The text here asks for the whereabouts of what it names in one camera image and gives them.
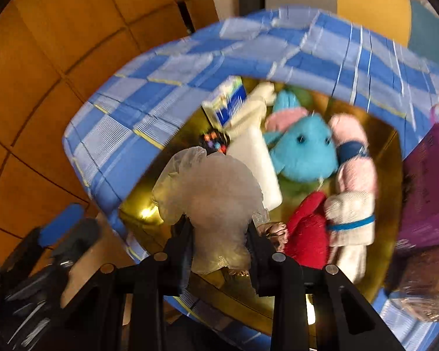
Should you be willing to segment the ornate silver tissue box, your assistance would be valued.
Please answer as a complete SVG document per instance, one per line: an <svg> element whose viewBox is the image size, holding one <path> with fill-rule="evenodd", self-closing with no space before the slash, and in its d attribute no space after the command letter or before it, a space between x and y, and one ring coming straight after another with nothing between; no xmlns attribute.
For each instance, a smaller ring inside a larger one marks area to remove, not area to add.
<svg viewBox="0 0 439 351"><path fill-rule="evenodd" d="M396 253L384 285L397 307L423 322L439 322L439 246Z"/></svg>

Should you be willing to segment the blue plaid tablecloth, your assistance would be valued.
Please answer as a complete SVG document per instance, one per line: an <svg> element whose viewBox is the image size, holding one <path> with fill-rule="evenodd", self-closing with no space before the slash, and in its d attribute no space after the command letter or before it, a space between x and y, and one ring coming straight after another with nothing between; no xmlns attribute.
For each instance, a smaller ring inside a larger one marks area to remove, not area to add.
<svg viewBox="0 0 439 351"><path fill-rule="evenodd" d="M426 134L439 102L439 67L419 51L301 6L229 18L135 57L82 105L62 139L135 262L147 252L118 217L123 199L204 101L256 78L367 110L398 132L403 154Z"/></svg>

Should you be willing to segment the gold metal tray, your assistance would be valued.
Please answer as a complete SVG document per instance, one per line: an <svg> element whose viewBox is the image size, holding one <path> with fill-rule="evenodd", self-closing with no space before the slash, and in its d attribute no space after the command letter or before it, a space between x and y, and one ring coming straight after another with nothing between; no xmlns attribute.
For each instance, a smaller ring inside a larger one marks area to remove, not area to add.
<svg viewBox="0 0 439 351"><path fill-rule="evenodd" d="M374 301L389 268L400 224L402 154L398 132L373 114L325 94L311 92L304 105L323 119L350 113L368 136L378 176L375 240L367 251L365 274L356 286L368 301ZM119 207L119 218L151 254L166 245L182 216L192 219L194 270L185 291L171 304L210 326L225 322L267 335L272 330L274 300L257 295L245 275L251 263L246 226L250 221L288 220L318 183L290 181L269 172L281 203L265 204L265 190L241 157L219 155L214 162L199 167L196 155L191 154L181 166L174 165L174 155L193 147L209 127L204 110L196 110L138 180Z"/></svg>

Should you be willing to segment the white foam pad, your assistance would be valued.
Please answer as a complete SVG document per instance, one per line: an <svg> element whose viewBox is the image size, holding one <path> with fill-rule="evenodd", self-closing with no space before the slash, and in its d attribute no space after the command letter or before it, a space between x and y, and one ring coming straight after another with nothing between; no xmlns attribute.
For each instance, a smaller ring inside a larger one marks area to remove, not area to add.
<svg viewBox="0 0 439 351"><path fill-rule="evenodd" d="M260 128L248 127L232 140L227 155L244 163L254 175L262 190L264 208L272 211L282 204L277 175Z"/></svg>

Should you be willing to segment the red haired doll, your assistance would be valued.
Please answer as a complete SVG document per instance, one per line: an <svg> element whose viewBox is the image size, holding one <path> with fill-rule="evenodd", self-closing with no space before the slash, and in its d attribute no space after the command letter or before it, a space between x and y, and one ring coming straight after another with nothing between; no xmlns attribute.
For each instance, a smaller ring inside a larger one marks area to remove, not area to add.
<svg viewBox="0 0 439 351"><path fill-rule="evenodd" d="M303 199L287 223L260 224L258 233L271 241L277 252L300 265L322 269L327 264L330 249L323 210L326 199L324 192L312 192Z"/></svg>

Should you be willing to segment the blue plush toy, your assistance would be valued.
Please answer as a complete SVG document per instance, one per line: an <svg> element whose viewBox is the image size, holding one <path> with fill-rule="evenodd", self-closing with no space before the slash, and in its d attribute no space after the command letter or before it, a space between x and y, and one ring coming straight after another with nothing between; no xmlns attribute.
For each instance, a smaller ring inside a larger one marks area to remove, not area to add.
<svg viewBox="0 0 439 351"><path fill-rule="evenodd" d="M263 138L277 175L295 182L324 180L339 168L332 131L318 113L281 90L264 123Z"/></svg>

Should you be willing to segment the purple cardboard box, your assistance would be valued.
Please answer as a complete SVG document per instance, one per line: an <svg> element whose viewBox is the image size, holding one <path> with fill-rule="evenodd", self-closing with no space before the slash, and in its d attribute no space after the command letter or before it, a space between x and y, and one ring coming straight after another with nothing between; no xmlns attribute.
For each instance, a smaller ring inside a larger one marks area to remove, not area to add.
<svg viewBox="0 0 439 351"><path fill-rule="evenodd" d="M432 127L404 160L406 188L396 249L408 253L439 246L439 103Z"/></svg>

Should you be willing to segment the tissue pack with barcode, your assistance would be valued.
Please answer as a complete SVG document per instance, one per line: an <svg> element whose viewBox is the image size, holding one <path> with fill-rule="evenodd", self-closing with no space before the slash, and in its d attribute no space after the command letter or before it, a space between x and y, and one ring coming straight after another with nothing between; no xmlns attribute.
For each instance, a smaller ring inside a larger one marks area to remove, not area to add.
<svg viewBox="0 0 439 351"><path fill-rule="evenodd" d="M215 88L201 103L201 108L213 128L224 129L242 108L246 98L242 78L233 75Z"/></svg>

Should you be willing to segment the white fluffy ball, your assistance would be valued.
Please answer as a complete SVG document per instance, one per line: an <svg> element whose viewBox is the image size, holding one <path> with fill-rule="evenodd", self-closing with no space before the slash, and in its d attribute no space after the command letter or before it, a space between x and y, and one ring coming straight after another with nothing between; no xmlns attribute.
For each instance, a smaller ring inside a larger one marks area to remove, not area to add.
<svg viewBox="0 0 439 351"><path fill-rule="evenodd" d="M269 219L260 185L249 168L230 155L207 155L202 147L177 152L152 189L152 200L166 225L186 215L193 225L192 271L251 267L246 231L253 219Z"/></svg>

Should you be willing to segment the white knitted sock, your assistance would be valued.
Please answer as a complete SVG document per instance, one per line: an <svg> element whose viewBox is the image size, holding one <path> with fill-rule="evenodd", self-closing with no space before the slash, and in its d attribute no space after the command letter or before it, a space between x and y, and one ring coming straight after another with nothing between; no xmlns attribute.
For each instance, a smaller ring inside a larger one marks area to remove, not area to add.
<svg viewBox="0 0 439 351"><path fill-rule="evenodd" d="M347 191L324 202L330 253L336 265L356 283L366 272L366 248L375 238L375 197L372 192Z"/></svg>

